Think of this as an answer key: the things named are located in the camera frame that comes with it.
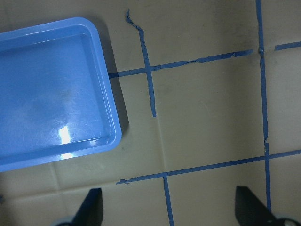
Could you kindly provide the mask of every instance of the black object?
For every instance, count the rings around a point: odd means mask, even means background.
[[[103,195],[101,188],[89,191],[72,222],[57,226],[100,226],[103,221]]]
[[[246,186],[236,187],[235,217],[240,226],[301,226],[291,219],[276,219]]]

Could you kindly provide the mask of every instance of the blue tray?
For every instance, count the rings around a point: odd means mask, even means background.
[[[0,34],[0,171],[113,149],[121,130],[95,26]]]

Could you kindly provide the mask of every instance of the blue plastic tray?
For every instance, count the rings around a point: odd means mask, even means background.
[[[113,149],[121,130],[95,26],[0,34],[0,171]]]

